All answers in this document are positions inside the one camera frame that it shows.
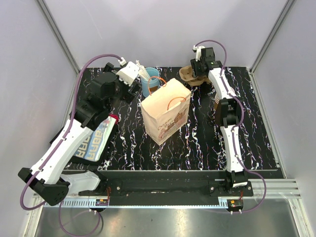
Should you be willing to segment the printed kraft paper bag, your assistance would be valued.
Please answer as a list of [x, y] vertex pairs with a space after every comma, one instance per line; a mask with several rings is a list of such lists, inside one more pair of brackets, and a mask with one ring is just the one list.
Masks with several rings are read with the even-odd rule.
[[165, 82], [140, 106], [145, 132], [161, 145], [184, 126], [189, 117], [191, 91], [179, 80]]

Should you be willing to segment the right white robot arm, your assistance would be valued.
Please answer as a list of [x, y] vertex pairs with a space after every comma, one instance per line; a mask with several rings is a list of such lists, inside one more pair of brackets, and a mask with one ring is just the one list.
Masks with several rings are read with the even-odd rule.
[[239, 126], [244, 117], [243, 108], [224, 75], [222, 63], [215, 60], [213, 48], [194, 46], [193, 52], [196, 54], [195, 59], [191, 60], [193, 75], [207, 76], [219, 99], [215, 110], [215, 123], [225, 143], [227, 163], [224, 190], [228, 195], [239, 195], [247, 188], [248, 183], [239, 144]]

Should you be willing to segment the pulp cup carrier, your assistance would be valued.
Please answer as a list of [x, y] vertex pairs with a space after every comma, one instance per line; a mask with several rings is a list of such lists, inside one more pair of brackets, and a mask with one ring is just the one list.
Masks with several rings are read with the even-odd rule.
[[180, 78], [184, 82], [189, 84], [191, 87], [199, 86], [199, 85], [202, 85], [203, 83], [211, 84], [211, 81], [208, 79], [207, 76], [194, 77], [193, 76], [193, 69], [191, 66], [182, 67], [179, 70], [179, 75], [180, 75]]

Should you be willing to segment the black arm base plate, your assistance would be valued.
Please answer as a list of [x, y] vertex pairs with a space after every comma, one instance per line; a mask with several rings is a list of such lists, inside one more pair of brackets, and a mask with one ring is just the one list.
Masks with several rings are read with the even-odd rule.
[[226, 171], [101, 171], [104, 178], [97, 191], [81, 191], [80, 196], [111, 196], [127, 193], [198, 193], [213, 197], [252, 197], [253, 190], [246, 172]]

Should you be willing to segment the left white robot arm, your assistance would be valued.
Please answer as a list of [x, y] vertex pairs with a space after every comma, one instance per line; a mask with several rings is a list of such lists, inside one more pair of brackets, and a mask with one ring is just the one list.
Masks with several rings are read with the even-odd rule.
[[133, 62], [126, 63], [119, 71], [107, 63], [44, 156], [31, 168], [19, 171], [18, 176], [45, 203], [55, 206], [67, 195], [91, 193], [100, 196], [108, 191], [106, 176], [96, 169], [71, 175], [62, 172], [83, 141], [108, 118], [111, 102], [119, 99], [130, 103], [133, 100], [141, 87], [136, 80], [139, 70]]

